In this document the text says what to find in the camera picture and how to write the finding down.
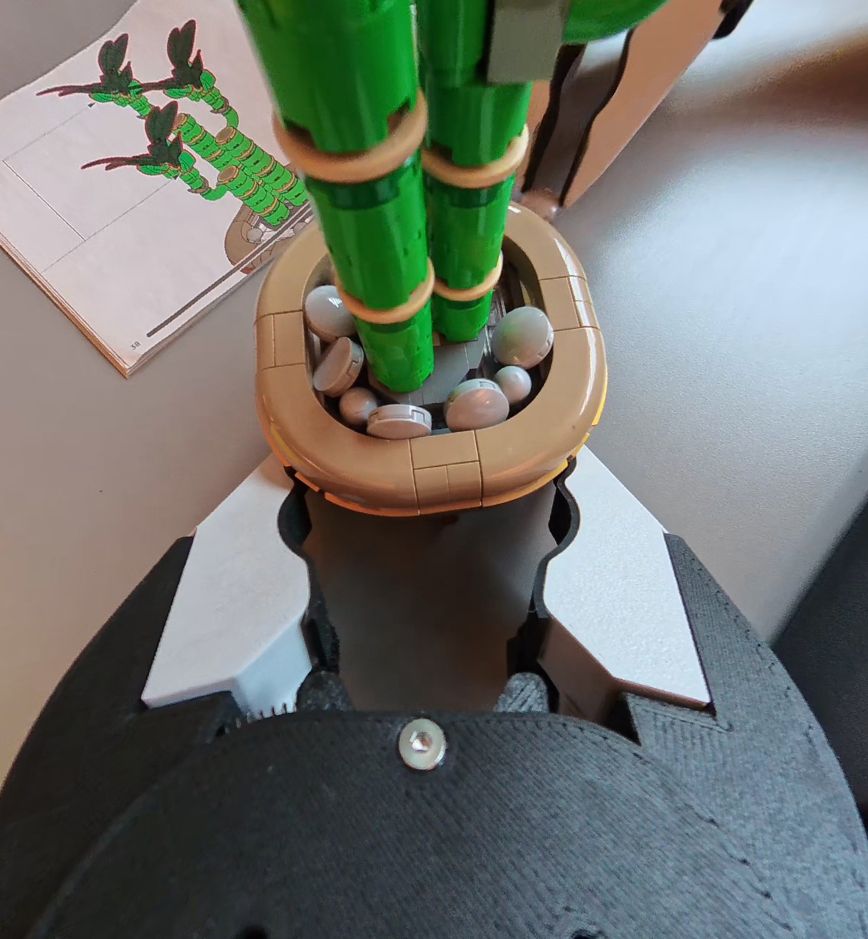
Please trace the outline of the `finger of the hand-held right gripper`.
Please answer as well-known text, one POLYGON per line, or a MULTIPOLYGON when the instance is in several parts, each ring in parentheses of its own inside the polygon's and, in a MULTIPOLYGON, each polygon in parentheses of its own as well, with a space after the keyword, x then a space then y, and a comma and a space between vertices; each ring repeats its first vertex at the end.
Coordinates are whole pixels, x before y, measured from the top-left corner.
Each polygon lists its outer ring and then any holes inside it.
POLYGON ((576 202, 627 146, 714 38, 728 7, 722 1, 670 1, 629 31, 616 78, 582 135, 561 207, 576 202))
POLYGON ((582 46, 563 46, 556 59, 550 80, 533 83, 526 127, 529 130, 529 146, 516 177, 522 192, 533 188, 541 162, 552 139, 560 114, 563 88, 569 72, 582 58, 582 46))

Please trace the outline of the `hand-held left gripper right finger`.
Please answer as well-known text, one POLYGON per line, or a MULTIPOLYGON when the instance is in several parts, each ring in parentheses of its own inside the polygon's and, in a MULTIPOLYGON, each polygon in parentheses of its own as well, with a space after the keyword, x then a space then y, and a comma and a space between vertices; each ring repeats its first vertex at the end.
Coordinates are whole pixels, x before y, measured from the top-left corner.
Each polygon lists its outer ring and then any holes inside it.
POLYGON ((558 480, 566 531, 547 559, 537 662, 565 715, 604 722, 620 692, 703 709, 711 698, 665 529, 587 448, 558 480))

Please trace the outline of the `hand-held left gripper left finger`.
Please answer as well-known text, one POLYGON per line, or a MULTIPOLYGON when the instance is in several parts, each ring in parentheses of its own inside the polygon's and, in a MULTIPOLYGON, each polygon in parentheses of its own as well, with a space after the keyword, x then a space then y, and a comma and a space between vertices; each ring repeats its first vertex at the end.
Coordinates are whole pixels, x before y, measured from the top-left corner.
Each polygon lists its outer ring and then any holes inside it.
POLYGON ((146 678, 142 700, 159 708, 228 692, 248 718, 293 713, 319 668, 318 583, 279 528, 301 492, 271 455, 193 534, 146 678))

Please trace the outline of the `green lego bamboo plant model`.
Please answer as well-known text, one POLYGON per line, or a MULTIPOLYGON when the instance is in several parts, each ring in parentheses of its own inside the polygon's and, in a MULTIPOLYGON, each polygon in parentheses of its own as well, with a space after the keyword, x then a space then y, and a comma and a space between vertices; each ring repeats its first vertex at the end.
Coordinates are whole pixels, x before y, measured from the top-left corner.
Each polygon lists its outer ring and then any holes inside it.
MULTIPOLYGON (((274 101, 274 133, 302 173, 356 322, 365 364, 392 393, 420 389, 433 335, 485 330, 503 270, 535 81, 565 45, 635 28, 663 2, 237 2, 274 101)), ((275 454, 326 498, 370 514, 422 514, 515 499, 543 485, 587 438, 602 392, 587 377, 562 429, 452 426, 427 413, 336 421, 307 359, 305 288, 318 243, 305 236, 264 282, 255 317, 255 397, 275 454)))

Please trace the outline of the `lego instruction booklet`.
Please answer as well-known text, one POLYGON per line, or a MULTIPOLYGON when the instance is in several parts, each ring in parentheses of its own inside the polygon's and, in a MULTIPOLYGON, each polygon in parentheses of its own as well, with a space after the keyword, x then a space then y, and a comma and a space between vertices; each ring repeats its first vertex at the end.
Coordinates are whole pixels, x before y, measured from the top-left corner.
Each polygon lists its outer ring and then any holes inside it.
POLYGON ((0 100, 0 246, 127 376, 313 217, 236 2, 135 2, 0 100))

